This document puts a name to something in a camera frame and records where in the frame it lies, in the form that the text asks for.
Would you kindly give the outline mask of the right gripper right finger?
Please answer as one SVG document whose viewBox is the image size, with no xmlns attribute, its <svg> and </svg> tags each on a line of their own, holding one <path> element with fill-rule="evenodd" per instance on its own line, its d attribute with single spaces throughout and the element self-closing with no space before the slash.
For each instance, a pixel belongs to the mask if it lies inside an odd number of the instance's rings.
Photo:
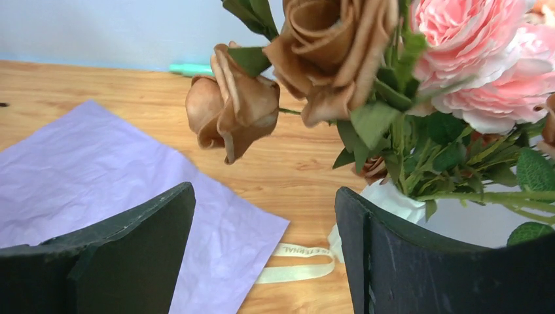
<svg viewBox="0 0 555 314">
<path fill-rule="evenodd" d="M 356 314 L 554 312 L 553 234 L 499 249 L 471 245 L 347 187 L 335 212 Z"/>
</svg>

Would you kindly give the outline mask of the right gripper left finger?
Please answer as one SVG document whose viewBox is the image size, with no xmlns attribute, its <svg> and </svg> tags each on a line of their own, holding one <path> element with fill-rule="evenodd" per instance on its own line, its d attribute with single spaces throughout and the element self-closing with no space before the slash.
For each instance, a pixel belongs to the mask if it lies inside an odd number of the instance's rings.
<svg viewBox="0 0 555 314">
<path fill-rule="evenodd" d="M 1 250 L 2 313 L 168 313 L 196 199 L 184 182 L 39 245 Z"/>
</svg>

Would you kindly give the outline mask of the pink and purple wrapping paper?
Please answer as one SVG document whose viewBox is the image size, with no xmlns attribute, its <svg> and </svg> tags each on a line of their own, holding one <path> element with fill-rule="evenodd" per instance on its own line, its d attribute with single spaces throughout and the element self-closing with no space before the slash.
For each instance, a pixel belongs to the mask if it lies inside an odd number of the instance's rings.
<svg viewBox="0 0 555 314">
<path fill-rule="evenodd" d="M 1 246 L 36 245 L 181 182 L 196 207 L 171 313 L 236 313 L 288 221 L 87 101 L 1 153 Z"/>
</svg>

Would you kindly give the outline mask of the pink flower bouquet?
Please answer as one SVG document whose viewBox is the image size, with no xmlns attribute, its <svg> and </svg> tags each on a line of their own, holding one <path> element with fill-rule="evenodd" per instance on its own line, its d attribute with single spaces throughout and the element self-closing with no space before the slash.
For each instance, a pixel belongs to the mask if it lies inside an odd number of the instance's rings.
<svg viewBox="0 0 555 314">
<path fill-rule="evenodd" d="M 280 89 L 304 100 L 307 127 L 347 122 L 370 100 L 378 69 L 399 24 L 397 1 L 284 1 L 281 32 L 260 52 L 274 77 L 250 74 L 235 42 L 214 46 L 210 75 L 195 75 L 185 99 L 188 126 L 203 149 L 223 149 L 238 161 L 269 136 L 279 115 Z"/>
</svg>

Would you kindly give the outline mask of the large pink rose stem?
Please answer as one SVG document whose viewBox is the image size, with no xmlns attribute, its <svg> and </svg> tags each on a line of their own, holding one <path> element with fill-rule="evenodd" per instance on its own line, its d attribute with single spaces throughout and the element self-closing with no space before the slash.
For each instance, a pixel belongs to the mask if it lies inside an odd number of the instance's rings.
<svg viewBox="0 0 555 314">
<path fill-rule="evenodd" d="M 411 110 L 452 114 L 480 133 L 504 134 L 548 114 L 554 28 L 528 22 L 533 1 L 414 1 L 412 30 L 428 49 L 415 67 L 420 92 L 457 88 Z"/>
</svg>

